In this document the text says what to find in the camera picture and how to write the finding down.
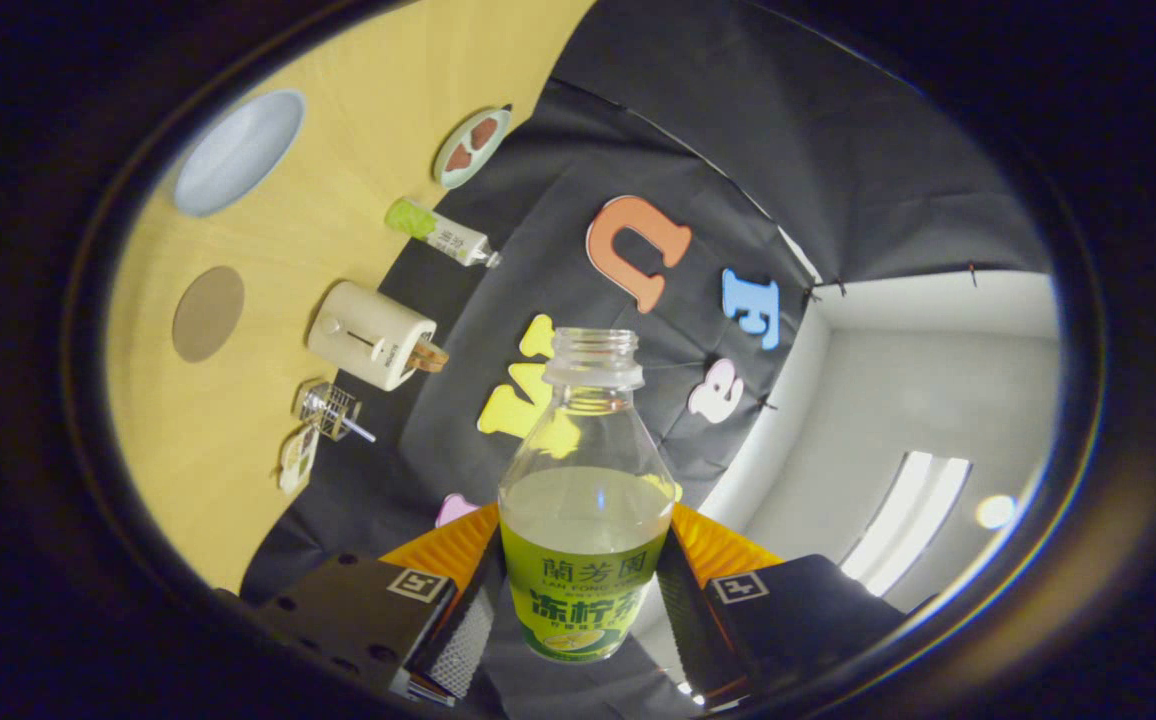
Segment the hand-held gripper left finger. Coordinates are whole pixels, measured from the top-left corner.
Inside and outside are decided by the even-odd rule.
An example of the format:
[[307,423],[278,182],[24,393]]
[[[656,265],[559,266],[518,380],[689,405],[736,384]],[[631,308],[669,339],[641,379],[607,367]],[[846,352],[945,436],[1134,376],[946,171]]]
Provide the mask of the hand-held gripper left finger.
[[505,579],[499,506],[488,503],[387,552],[332,552],[240,607],[366,695],[454,706],[486,656]]

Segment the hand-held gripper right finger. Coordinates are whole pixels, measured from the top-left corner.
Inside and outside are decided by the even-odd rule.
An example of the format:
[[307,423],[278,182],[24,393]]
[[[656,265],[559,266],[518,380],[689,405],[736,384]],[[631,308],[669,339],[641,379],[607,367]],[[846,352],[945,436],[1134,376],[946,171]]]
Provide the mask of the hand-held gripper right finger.
[[655,578],[686,680],[707,708],[817,680],[907,621],[833,561],[781,561],[682,503]]

